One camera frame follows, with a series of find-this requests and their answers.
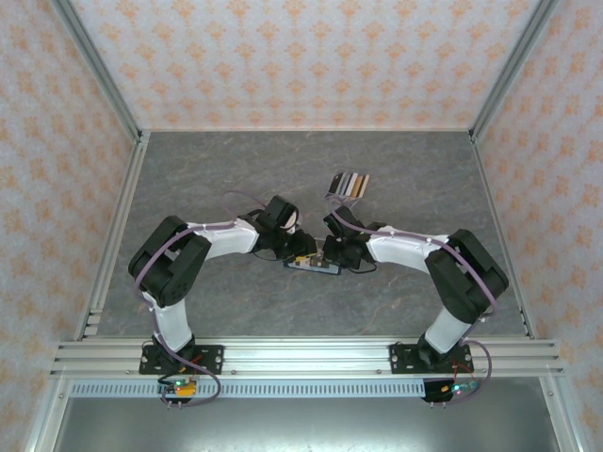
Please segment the blue card holder wallet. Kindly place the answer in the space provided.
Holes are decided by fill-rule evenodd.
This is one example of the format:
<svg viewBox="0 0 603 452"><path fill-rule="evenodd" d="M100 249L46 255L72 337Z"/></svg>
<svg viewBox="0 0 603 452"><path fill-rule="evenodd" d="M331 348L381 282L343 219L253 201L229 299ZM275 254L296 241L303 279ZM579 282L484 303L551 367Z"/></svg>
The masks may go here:
<svg viewBox="0 0 603 452"><path fill-rule="evenodd" d="M329 269L323 269L323 268L315 268L312 267L311 265L306 265L304 262L299 265L299 266L292 266L290 262L285 262L284 263L284 267L285 268L289 268L289 269L294 269L294 270L301 270L301 271L307 271L307 272L313 272L313 273L319 273L319 274L326 274L326 275L330 275L330 276L339 276L341 274L341 267L332 263L330 264L330 268Z"/></svg>

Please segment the grey metal panel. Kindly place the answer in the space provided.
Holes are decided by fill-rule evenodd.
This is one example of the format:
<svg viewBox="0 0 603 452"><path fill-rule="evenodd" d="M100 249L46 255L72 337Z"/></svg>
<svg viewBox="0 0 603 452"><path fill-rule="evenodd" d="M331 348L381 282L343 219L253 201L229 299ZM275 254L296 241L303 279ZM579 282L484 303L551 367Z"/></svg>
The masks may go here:
<svg viewBox="0 0 603 452"><path fill-rule="evenodd" d="M73 399L55 452L559 452L546 409L487 399Z"/></svg>

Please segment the small controller circuit board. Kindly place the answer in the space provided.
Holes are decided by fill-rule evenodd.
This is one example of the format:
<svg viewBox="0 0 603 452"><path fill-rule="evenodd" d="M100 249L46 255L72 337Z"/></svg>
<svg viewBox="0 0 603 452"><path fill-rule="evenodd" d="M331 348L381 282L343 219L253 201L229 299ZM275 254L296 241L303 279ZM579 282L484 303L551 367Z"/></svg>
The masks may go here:
<svg viewBox="0 0 603 452"><path fill-rule="evenodd" d="M475 380L426 379L422 400L430 405L448 404L455 397L473 394L480 387Z"/></svg>
<svg viewBox="0 0 603 452"><path fill-rule="evenodd" d="M197 394L197 384L193 379L160 378L157 382L159 384L159 393L163 396L190 398Z"/></svg>

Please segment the aluminium mounting rail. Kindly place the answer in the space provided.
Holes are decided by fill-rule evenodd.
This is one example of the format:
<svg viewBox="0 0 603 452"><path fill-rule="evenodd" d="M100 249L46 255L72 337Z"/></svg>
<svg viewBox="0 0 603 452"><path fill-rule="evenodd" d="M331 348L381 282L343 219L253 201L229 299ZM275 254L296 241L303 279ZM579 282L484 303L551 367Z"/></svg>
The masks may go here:
<svg viewBox="0 0 603 452"><path fill-rule="evenodd" d="M202 345L224 347L225 379L378 379L391 372L388 336L213 337ZM54 378L133 378L142 355L139 337L91 336L59 345ZM568 365L553 340L485 336L468 340L476 377L561 377Z"/></svg>

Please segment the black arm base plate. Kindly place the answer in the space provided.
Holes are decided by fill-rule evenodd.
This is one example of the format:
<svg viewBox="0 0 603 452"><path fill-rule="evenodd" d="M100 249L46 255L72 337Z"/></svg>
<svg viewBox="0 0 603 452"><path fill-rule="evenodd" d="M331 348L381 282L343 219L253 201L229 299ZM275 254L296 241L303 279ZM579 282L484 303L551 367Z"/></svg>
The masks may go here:
<svg viewBox="0 0 603 452"><path fill-rule="evenodd" d="M427 345L395 343L389 346L389 363L393 374L472 373L474 364L469 346L454 346L439 354Z"/></svg>
<svg viewBox="0 0 603 452"><path fill-rule="evenodd" d="M186 346L177 354L182 358L219 375L223 364L224 347L216 345ZM173 358L165 348L159 344L147 344L142 347L139 362L141 375L174 375L183 373L192 375L196 370L184 366L182 362Z"/></svg>

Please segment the aluminium side rail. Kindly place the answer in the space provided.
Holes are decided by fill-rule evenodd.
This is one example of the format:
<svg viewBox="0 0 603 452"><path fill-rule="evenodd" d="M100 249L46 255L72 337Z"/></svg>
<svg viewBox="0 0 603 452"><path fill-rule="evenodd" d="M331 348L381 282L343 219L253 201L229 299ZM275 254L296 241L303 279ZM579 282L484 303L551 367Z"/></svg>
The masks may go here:
<svg viewBox="0 0 603 452"><path fill-rule="evenodd" d="M497 313L493 315L492 320L500 321L503 316L511 315L513 317L513 323L520 325L520 332L518 332L517 335L526 337L528 340L537 339L538 334L534 329L533 315L531 314L530 309L524 299L522 288L520 287L516 271L513 267L513 259L504 236L504 231L495 205L493 191L487 179L484 161L481 157L481 153L475 139L471 139L471 149L496 230L497 244L495 258L500 264L501 268L505 271L510 284L509 288L498 299Z"/></svg>
<svg viewBox="0 0 603 452"><path fill-rule="evenodd" d="M139 174L147 151L151 132L143 130L137 137L122 178L122 187L111 217L103 253L85 309L78 323L74 340L82 341L98 331L98 324L106 304L106 296L117 262L123 232L134 198Z"/></svg>

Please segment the aluminium frame post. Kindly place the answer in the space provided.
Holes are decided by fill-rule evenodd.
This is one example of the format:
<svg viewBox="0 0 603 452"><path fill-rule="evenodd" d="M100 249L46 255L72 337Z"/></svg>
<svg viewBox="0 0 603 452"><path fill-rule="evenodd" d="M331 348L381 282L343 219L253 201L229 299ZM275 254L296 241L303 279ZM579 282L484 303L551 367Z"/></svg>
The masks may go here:
<svg viewBox="0 0 603 452"><path fill-rule="evenodd" d="M493 87L486 96L473 126L468 130L468 135L473 143L477 143L484 135L489 122L494 118L514 79L546 29L548 21L559 3L560 0L538 0L535 10L530 15Z"/></svg>
<svg viewBox="0 0 603 452"><path fill-rule="evenodd" d="M135 142L140 141L142 131L124 100L117 83L105 64L101 53L79 16L72 0L49 0L59 19L73 38L75 46L84 58L101 91L116 113L126 134Z"/></svg>

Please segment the aluminium frame leg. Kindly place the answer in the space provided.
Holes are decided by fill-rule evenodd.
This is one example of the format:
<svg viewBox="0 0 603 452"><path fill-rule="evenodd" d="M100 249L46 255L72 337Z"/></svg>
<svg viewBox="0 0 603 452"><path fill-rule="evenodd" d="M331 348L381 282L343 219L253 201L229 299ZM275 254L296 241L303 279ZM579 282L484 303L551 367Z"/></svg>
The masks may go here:
<svg viewBox="0 0 603 452"><path fill-rule="evenodd" d="M541 389L560 452L583 452L567 397L564 377L540 377Z"/></svg>
<svg viewBox="0 0 603 452"><path fill-rule="evenodd" d="M50 379L24 452L53 452L70 399L71 379Z"/></svg>

